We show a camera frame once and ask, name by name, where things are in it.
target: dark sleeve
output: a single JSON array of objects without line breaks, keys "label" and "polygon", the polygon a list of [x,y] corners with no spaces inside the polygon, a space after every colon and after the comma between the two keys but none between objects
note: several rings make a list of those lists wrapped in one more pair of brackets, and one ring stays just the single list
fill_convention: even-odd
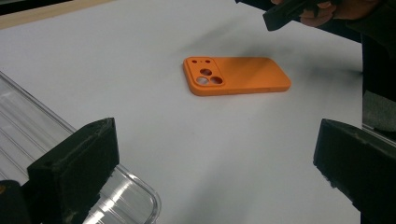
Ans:
[{"label": "dark sleeve", "polygon": [[396,59],[396,0],[388,0],[368,17],[350,21],[351,29],[370,36],[384,46],[392,60]]}]

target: finger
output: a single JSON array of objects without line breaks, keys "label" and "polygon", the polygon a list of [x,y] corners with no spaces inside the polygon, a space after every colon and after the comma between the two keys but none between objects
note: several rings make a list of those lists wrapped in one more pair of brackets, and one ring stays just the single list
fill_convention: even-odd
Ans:
[{"label": "finger", "polygon": [[317,18],[301,18],[300,22],[307,26],[317,27],[332,19],[332,14]]},{"label": "finger", "polygon": [[[326,8],[321,8],[318,11],[318,15],[317,18],[319,17],[328,17],[329,15],[332,15],[334,13],[334,11],[337,9],[337,6],[329,6]],[[300,15],[301,18],[315,18],[315,13],[313,10],[304,10],[303,14]]]},{"label": "finger", "polygon": [[275,5],[279,5],[283,2],[283,0],[271,0],[272,3],[274,3]]},{"label": "finger", "polygon": [[330,7],[332,5],[332,2],[324,2],[324,3],[319,3],[318,4],[318,7],[319,8],[327,8],[327,7]]}]

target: white surface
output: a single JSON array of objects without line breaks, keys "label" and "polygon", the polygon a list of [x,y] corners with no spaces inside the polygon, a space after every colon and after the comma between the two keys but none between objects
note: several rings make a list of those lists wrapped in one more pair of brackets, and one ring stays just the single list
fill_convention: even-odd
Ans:
[{"label": "white surface", "polygon": [[[117,0],[0,31],[0,70],[79,128],[117,122],[160,224],[359,223],[312,164],[322,118],[361,126],[361,46],[234,0]],[[265,56],[282,93],[197,97],[184,58]]]}]

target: clear plastic container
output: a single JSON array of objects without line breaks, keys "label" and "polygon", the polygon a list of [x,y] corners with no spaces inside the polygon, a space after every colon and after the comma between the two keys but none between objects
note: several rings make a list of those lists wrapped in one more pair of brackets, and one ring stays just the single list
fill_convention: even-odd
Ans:
[{"label": "clear plastic container", "polygon": [[[24,184],[26,168],[75,129],[0,72],[0,180]],[[100,191],[86,224],[153,224],[161,211],[159,195],[122,165]]]}]

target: phone case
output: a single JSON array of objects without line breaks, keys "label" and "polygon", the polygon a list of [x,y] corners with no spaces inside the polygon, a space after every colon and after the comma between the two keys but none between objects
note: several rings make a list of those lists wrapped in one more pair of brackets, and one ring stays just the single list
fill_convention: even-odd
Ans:
[{"label": "phone case", "polygon": [[263,57],[190,57],[184,73],[199,96],[286,91],[291,81],[271,59]]}]

